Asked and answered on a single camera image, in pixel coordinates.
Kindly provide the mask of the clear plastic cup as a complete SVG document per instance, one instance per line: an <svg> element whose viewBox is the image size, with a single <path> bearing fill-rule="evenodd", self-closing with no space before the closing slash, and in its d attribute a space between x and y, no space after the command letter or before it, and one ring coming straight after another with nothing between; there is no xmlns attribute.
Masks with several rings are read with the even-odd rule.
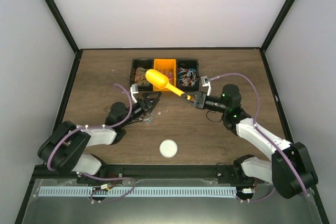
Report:
<svg viewBox="0 0 336 224"><path fill-rule="evenodd" d="M151 112L150 114L146 115L143 118L143 122L145 122L146 124L150 124L153 121L154 117L155 117L155 113Z"/></svg>

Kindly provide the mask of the orange plastic scoop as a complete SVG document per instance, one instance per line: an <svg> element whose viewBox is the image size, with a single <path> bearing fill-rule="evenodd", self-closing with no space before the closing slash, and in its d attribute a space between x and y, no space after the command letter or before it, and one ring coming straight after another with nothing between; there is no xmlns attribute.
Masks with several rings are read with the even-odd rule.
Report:
<svg viewBox="0 0 336 224"><path fill-rule="evenodd" d="M179 97L181 97L182 94L184 94L182 90L178 89L177 87L169 83L169 79L167 76L165 76L164 74L155 69L149 69L145 73L145 77L150 84L157 87L158 89L168 89L169 91L175 93Z"/></svg>

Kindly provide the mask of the black bin with lollipops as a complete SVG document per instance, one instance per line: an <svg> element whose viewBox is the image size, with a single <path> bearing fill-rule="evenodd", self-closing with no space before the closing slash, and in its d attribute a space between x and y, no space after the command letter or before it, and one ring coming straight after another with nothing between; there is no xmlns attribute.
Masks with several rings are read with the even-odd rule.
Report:
<svg viewBox="0 0 336 224"><path fill-rule="evenodd" d="M176 60L176 87L184 92L199 90L199 70L197 59Z"/></svg>

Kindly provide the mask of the black bin with popsicle candies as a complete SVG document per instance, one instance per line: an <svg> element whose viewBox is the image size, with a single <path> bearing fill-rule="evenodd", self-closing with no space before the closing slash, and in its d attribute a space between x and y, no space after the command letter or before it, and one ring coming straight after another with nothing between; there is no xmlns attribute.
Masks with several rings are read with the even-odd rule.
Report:
<svg viewBox="0 0 336 224"><path fill-rule="evenodd" d="M133 59L130 71L130 86L136 84L139 91L152 91L153 85L151 85L145 74L149 69L154 66L154 59Z"/></svg>

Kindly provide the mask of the yellow bin with star candies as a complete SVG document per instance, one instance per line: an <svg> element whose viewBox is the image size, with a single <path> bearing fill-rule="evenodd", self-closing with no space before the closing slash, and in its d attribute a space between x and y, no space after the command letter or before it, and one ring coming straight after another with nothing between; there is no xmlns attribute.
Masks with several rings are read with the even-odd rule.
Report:
<svg viewBox="0 0 336 224"><path fill-rule="evenodd" d="M176 59L154 59L153 69L164 74L169 83L176 87Z"/></svg>

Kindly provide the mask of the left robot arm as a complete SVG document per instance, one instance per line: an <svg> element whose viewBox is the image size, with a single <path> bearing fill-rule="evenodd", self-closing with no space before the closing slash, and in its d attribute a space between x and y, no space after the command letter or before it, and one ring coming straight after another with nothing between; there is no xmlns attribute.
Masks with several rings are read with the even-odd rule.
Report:
<svg viewBox="0 0 336 224"><path fill-rule="evenodd" d="M85 154L85 149L119 143L126 134L125 127L152 113L161 95L160 91L145 92L129 106L113 103L103 125L80 126L64 121L41 145L37 156L51 171L62 175L76 172L102 184L107 178L107 164L94 154Z"/></svg>

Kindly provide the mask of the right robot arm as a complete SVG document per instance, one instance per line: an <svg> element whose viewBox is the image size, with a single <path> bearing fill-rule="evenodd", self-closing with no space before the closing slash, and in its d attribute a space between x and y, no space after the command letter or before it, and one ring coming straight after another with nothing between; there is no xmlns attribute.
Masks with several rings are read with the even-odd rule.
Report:
<svg viewBox="0 0 336 224"><path fill-rule="evenodd" d="M245 155L237 159L233 177L238 183L244 184L252 177L261 179L272 184L286 199L301 194L318 183L306 146L282 139L259 125L242 108L238 86L223 86L220 97L202 91L184 93L181 97L196 109L221 113L221 121L227 130L247 140L268 158L263 161Z"/></svg>

